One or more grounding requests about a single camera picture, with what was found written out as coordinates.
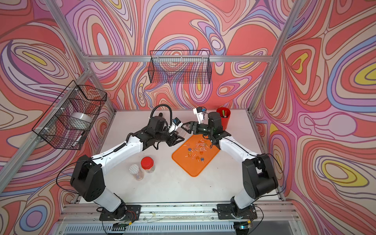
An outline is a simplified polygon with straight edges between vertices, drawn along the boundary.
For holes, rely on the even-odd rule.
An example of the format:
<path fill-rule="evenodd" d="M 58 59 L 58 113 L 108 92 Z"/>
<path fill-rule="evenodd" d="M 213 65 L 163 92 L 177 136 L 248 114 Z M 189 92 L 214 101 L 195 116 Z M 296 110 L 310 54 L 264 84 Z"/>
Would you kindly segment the candies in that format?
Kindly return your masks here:
<path fill-rule="evenodd" d="M 204 154 L 207 153 L 209 145 L 203 140 L 198 140 L 192 144 L 183 144 L 186 151 L 185 158 L 195 159 L 198 162 L 205 162 Z"/>

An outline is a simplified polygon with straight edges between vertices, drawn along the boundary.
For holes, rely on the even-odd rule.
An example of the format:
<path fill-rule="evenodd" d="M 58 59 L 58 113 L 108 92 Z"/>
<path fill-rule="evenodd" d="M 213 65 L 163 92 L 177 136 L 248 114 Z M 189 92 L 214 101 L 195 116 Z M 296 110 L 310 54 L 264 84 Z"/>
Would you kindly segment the red lid jar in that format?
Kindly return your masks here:
<path fill-rule="evenodd" d="M 155 163 L 151 157 L 144 157 L 141 160 L 141 166 L 147 173 L 153 173 L 155 170 Z"/>

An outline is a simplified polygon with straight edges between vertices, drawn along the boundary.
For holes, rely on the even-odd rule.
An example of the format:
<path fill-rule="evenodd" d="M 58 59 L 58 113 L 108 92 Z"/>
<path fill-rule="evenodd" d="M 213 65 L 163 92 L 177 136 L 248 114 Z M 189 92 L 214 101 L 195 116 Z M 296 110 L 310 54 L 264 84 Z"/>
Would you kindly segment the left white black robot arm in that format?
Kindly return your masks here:
<path fill-rule="evenodd" d="M 177 134 L 183 123 L 175 118 L 168 124 L 163 117 L 149 118 L 147 126 L 135 133 L 129 133 L 125 142 L 93 157 L 80 157 L 70 180 L 70 185 L 87 202 L 95 202 L 113 220 L 126 217 L 125 202 L 105 186 L 104 176 L 118 164 L 149 147 L 158 149 L 159 143 L 174 146 L 184 140 Z"/>

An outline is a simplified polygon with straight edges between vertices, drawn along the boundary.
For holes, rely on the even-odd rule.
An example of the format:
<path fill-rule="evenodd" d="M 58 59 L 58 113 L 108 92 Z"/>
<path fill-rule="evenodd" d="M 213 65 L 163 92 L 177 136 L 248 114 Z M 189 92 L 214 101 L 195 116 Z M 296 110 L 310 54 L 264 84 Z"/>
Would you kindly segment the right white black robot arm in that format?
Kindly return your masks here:
<path fill-rule="evenodd" d="M 204 107 L 193 109 L 197 121 L 186 122 L 182 128 L 189 134 L 203 136 L 210 141 L 211 146 L 241 163 L 243 189 L 231 198 L 228 209 L 217 208 L 216 211 L 219 215 L 229 213 L 234 218 L 242 218 L 247 209 L 253 209 L 254 202 L 278 188 L 272 161 L 267 154 L 257 154 L 246 149 L 225 131 L 220 113 L 210 112 L 208 123 L 205 124 L 206 111 Z"/>

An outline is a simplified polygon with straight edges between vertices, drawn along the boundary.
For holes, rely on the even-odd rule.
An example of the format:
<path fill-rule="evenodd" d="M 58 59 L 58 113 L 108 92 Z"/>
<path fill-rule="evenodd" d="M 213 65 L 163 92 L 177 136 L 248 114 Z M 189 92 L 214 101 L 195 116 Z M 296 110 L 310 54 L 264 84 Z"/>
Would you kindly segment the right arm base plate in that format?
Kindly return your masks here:
<path fill-rule="evenodd" d="M 253 221 L 258 218 L 254 205 L 239 209 L 234 203 L 217 204 L 216 208 L 214 208 L 213 211 L 217 212 L 218 218 L 220 220 L 246 219 Z"/>

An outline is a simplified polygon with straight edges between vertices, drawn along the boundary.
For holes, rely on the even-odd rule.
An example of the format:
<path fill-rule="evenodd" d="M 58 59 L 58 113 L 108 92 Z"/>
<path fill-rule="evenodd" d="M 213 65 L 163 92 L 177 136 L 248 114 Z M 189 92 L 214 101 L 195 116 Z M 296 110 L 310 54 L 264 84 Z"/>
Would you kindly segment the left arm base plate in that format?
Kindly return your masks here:
<path fill-rule="evenodd" d="M 114 212 L 102 209 L 99 217 L 100 221 L 130 221 L 139 220 L 141 205 L 120 205 Z"/>

